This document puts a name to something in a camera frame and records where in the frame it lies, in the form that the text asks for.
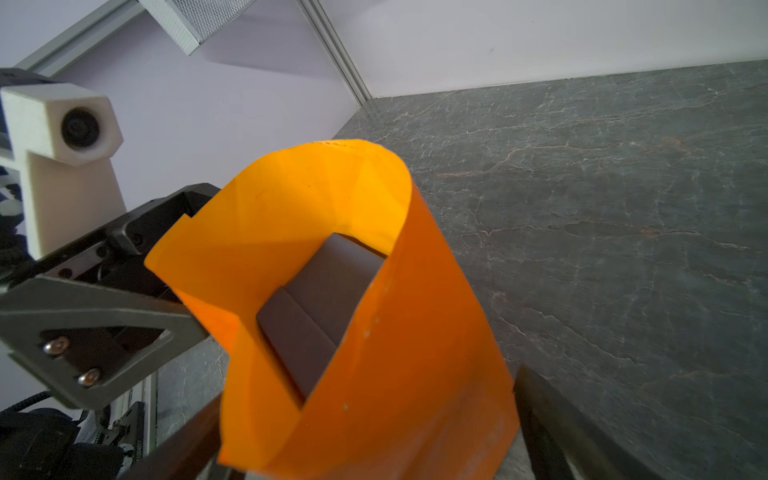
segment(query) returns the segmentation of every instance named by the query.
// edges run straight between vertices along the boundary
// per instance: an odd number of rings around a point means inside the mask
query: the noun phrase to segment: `camera lens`
[[[70,147],[90,147],[98,140],[98,121],[80,108],[70,110],[61,122],[61,136]]]

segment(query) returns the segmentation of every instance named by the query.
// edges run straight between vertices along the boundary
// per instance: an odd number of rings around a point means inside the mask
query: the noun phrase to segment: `orange paper bag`
[[[305,403],[256,314],[332,234],[388,255]],[[512,377],[407,167],[365,141],[248,167],[147,257],[230,354],[219,462],[268,478],[492,478]]]

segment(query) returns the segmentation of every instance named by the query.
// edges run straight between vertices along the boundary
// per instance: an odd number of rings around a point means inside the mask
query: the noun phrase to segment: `mesh panel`
[[[232,22],[256,0],[172,0],[202,36],[202,41]]]

